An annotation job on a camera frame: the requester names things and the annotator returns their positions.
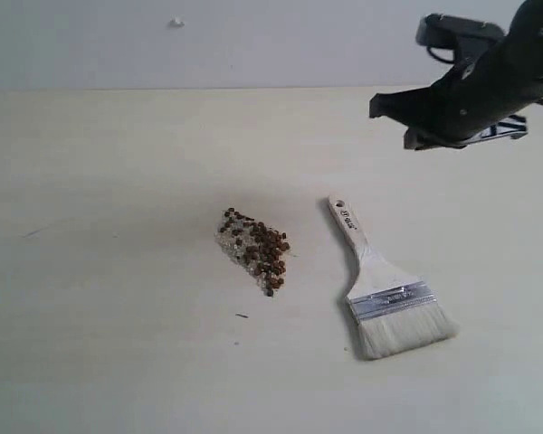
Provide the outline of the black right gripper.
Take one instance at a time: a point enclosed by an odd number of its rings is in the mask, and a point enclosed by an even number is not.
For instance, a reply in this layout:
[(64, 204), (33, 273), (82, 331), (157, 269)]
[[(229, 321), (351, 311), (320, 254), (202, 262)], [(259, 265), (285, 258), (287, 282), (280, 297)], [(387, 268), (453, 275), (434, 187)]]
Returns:
[(406, 126), (404, 148), (462, 149), (501, 136), (523, 136), (527, 120), (528, 64), (520, 58), (480, 58), (453, 67), (432, 85), (377, 93), (371, 118), (391, 118)]

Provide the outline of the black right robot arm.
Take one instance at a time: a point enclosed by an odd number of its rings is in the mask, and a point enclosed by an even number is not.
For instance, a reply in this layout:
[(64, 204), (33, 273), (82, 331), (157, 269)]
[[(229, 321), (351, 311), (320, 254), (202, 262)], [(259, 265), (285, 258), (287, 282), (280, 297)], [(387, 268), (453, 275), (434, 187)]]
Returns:
[(497, 137), (523, 137), (519, 111), (543, 105), (543, 1), (525, 1), (509, 30), (446, 14), (422, 18), (416, 41), (452, 52), (451, 68), (428, 87), (377, 93), (371, 118), (406, 126), (404, 147), (463, 149)]

